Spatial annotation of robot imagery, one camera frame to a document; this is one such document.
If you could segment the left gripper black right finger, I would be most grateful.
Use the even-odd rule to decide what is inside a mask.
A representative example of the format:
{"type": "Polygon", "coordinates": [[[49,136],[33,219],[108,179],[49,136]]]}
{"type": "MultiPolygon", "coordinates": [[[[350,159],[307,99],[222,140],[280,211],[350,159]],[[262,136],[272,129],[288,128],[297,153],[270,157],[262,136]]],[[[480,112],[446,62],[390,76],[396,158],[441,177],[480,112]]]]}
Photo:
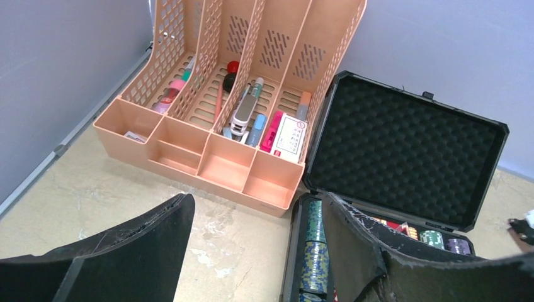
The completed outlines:
{"type": "Polygon", "coordinates": [[[333,193],[322,197],[340,301],[532,301],[533,254],[496,260],[409,238],[333,193]]]}

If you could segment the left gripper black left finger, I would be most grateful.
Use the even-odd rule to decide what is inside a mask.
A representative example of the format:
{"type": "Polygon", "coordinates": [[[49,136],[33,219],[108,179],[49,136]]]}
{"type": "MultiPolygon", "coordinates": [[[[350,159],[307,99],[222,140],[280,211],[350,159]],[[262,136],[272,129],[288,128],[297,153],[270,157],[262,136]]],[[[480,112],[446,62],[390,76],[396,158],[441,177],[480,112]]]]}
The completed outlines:
{"type": "Polygon", "coordinates": [[[1,260],[2,301],[172,301],[195,200],[178,194],[93,236],[1,260]]]}

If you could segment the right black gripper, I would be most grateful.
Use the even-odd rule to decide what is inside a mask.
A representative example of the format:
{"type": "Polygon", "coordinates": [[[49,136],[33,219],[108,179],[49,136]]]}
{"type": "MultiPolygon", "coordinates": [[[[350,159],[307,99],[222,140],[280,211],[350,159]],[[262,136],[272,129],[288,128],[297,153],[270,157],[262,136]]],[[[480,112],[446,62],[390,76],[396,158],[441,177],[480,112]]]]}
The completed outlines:
{"type": "Polygon", "coordinates": [[[509,218],[508,225],[508,232],[519,246],[533,246],[533,210],[523,219],[509,218]]]}

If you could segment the red gold card deck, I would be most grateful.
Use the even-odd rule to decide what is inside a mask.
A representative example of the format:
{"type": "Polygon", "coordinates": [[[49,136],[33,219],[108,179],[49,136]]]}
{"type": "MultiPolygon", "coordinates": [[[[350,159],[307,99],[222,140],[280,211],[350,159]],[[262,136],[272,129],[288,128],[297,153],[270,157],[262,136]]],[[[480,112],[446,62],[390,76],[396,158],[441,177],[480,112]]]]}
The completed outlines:
{"type": "Polygon", "coordinates": [[[418,231],[413,226],[409,226],[408,223],[399,224],[393,221],[388,221],[388,220],[384,220],[384,219],[377,218],[377,217],[373,217],[373,219],[383,225],[386,225],[398,232],[403,233],[404,235],[407,235],[408,237],[412,239],[419,240],[418,231]]]}

